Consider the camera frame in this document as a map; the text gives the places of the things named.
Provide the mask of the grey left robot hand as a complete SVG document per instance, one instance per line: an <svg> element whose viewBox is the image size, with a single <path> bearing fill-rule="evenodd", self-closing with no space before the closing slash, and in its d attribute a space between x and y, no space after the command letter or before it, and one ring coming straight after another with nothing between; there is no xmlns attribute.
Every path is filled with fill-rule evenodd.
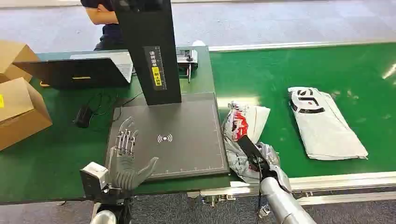
<svg viewBox="0 0 396 224"><path fill-rule="evenodd" d="M130 116L125 119L116 135L115 145L111 147L109 172L111 184L132 191L148 179L155 171L158 157L152 157L143 168L135 167L134 146L138 131L128 128L134 123Z"/></svg>

